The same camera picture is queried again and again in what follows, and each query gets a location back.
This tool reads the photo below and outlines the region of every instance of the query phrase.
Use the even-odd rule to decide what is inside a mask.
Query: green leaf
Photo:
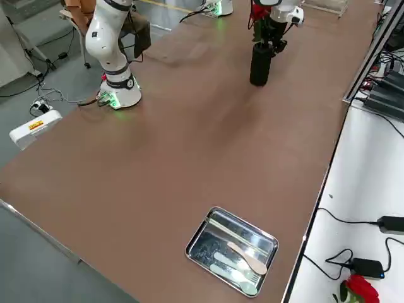
[[[351,294],[349,303],[356,303],[356,301],[357,301],[356,296]]]
[[[345,285],[344,281],[342,281],[340,284],[340,299],[342,302],[345,302],[347,297],[348,297],[348,288]]]
[[[366,302],[365,302],[365,299],[362,298],[362,297],[359,296],[359,295],[356,295],[356,301],[358,301],[359,303],[366,303]]]

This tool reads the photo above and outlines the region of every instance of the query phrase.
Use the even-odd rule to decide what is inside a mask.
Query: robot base
[[[207,12],[203,13],[203,15],[218,18],[220,16],[227,16],[233,13],[233,2],[232,0],[219,0],[217,2],[207,0],[206,3],[200,7],[200,9],[203,8],[207,10]]]
[[[98,103],[108,102],[109,106],[113,109],[121,109],[123,107],[134,106],[141,99],[141,92],[138,84],[136,83],[132,89],[126,88],[113,88],[108,85],[106,81],[102,82],[100,93],[97,96]]]

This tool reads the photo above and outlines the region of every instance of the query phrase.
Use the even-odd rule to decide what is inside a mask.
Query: white plastic fork
[[[211,264],[209,266],[209,269],[213,273],[216,273],[217,275],[222,276],[225,279],[228,279],[230,281],[237,283],[240,286],[241,290],[249,296],[255,296],[258,293],[255,285],[252,284],[249,280],[247,280],[242,275],[242,273],[237,270],[234,270],[233,273],[228,273],[227,271],[221,269],[216,264]]]
[[[235,270],[238,270],[241,272],[248,280],[257,283],[259,281],[259,278],[261,277],[259,274],[253,272],[252,270],[245,270],[244,268],[241,268],[237,263],[234,263],[232,260],[230,260],[228,257],[224,256],[220,252],[215,252],[213,257],[217,260],[220,261],[227,266],[234,268]]]

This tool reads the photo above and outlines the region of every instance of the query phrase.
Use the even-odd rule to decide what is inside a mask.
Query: white table
[[[403,123],[391,121],[404,133]],[[319,207],[351,221],[373,221],[383,215],[404,217],[403,180],[404,139],[383,118],[351,107]],[[331,276],[338,276],[340,267],[324,261],[344,248],[352,249],[354,257],[379,260],[386,268],[384,240],[388,236],[404,241],[404,236],[383,234],[375,226],[337,222],[319,210],[305,254]],[[397,303],[404,297],[404,246],[393,241],[389,246],[390,271],[384,280],[370,282],[379,292],[380,302]],[[349,271],[343,270],[342,279],[332,281],[304,258],[289,302],[335,302],[332,293],[338,295],[340,282],[348,276]]]

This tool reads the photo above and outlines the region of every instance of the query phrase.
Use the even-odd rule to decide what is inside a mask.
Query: table surface
[[[306,9],[262,88],[249,84],[248,1],[192,17],[133,65],[138,105],[65,117],[3,168],[0,198],[140,302],[246,302],[184,254],[221,206],[279,240],[255,301],[280,302],[376,11]]]
[[[404,123],[389,118],[403,133]],[[348,221],[376,221],[382,216],[404,217],[404,140],[383,118],[361,108],[351,107],[324,187],[319,207],[337,218]],[[338,276],[339,266],[325,263],[345,248],[355,258],[378,260],[386,269],[387,237],[404,242],[404,235],[384,234],[378,227],[337,222],[323,210],[316,214],[305,254],[329,275]],[[401,302],[404,296],[402,273],[404,247],[389,241],[391,269],[383,280],[369,280],[383,303]],[[348,259],[343,254],[337,262]],[[343,270],[340,281],[332,281],[303,259],[298,272],[291,303],[334,302],[342,280],[349,277]]]

